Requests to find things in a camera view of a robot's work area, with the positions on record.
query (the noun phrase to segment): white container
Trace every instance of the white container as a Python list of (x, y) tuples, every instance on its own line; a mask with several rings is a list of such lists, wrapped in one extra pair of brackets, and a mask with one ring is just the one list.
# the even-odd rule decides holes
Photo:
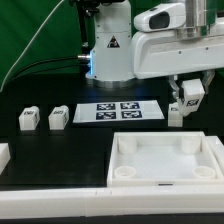
[(69, 121), (67, 106), (55, 107), (48, 117), (50, 130), (63, 130)]
[(35, 130), (40, 121), (39, 108), (36, 106), (25, 108), (19, 117), (21, 131)]
[[(122, 167), (131, 167), (135, 175)], [(201, 171), (198, 167), (210, 167), (215, 175), (195, 178)], [(107, 186), (182, 186), (205, 181), (213, 184), (224, 177), (203, 132), (115, 133)]]

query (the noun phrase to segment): white paper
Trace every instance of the white paper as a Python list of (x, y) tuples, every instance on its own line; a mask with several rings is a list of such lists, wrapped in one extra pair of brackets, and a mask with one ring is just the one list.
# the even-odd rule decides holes
[(156, 100), (78, 104), (73, 123), (164, 119)]

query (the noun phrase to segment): metal bracket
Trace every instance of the metal bracket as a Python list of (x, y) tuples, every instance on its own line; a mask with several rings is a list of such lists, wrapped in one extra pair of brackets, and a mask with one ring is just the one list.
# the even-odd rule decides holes
[(173, 91), (173, 97), (175, 99), (179, 99), (179, 97), (180, 97), (180, 88), (176, 84), (176, 80), (177, 80), (177, 76), (176, 75), (169, 76), (169, 78), (168, 78), (168, 82), (169, 82), (171, 88), (174, 90)]
[(202, 84), (205, 88), (205, 94), (208, 95), (209, 94), (209, 86), (215, 77), (215, 70), (207, 70), (207, 71), (204, 71), (203, 74), (204, 74), (204, 78), (202, 80)]

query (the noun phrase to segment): blue light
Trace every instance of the blue light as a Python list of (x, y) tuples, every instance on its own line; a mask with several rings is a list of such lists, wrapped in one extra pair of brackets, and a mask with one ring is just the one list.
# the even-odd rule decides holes
[(93, 53), (90, 52), (90, 75), (93, 76)]

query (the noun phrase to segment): electrical wire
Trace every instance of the electrical wire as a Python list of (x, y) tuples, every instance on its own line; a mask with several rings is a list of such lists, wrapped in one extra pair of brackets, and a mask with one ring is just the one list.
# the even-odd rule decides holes
[(31, 44), (34, 42), (34, 40), (36, 39), (37, 35), (40, 33), (40, 31), (42, 30), (42, 28), (46, 25), (46, 23), (48, 22), (48, 20), (51, 18), (51, 16), (55, 13), (55, 11), (62, 5), (62, 3), (65, 0), (61, 0), (55, 7), (54, 9), (51, 11), (51, 13), (47, 16), (47, 18), (44, 20), (44, 22), (42, 23), (42, 25), (39, 27), (39, 29), (37, 30), (37, 32), (35, 33), (35, 35), (33, 36), (33, 38), (30, 40), (30, 42), (28, 43), (28, 45), (26, 46), (26, 48), (23, 50), (22, 54), (19, 56), (19, 58), (15, 61), (15, 63), (12, 65), (12, 67), (9, 69), (9, 71), (7, 72), (2, 85), (1, 85), (1, 89), (0, 92), (3, 91), (3, 88), (5, 86), (5, 83), (7, 81), (7, 79), (9, 78), (9, 76), (11, 75), (13, 69), (16, 67), (16, 65), (19, 63), (19, 61), (21, 60), (21, 58), (25, 55), (25, 53), (27, 52), (27, 50), (29, 49), (29, 47), (31, 46)]
[(17, 71), (14, 74), (14, 78), (17, 78), (18, 76), (20, 76), (23, 72), (29, 70), (30, 68), (36, 67), (38, 65), (43, 65), (43, 64), (49, 64), (49, 63), (54, 63), (54, 62), (61, 62), (61, 61), (71, 61), (71, 60), (75, 60), (78, 59), (77, 57), (71, 56), (71, 57), (63, 57), (63, 58), (52, 58), (52, 59), (46, 59), (46, 60), (42, 60), (42, 61), (37, 61), (34, 62), (30, 65), (27, 65), (24, 68), (21, 68), (19, 71)]
[[(64, 68), (72, 68), (72, 67), (75, 67), (75, 66), (86, 66), (86, 64), (73, 64), (73, 65), (66, 65), (66, 66), (61, 66), (61, 67), (56, 67), (56, 68), (48, 68), (48, 69), (44, 69), (44, 70), (39, 70), (39, 71), (27, 73), (27, 74), (24, 74), (20, 77), (27, 76), (27, 75), (36, 75), (38, 73), (55, 71), (55, 70), (64, 69)], [(18, 78), (18, 76), (17, 77), (14, 76), (11, 81), (14, 81), (17, 78)]]

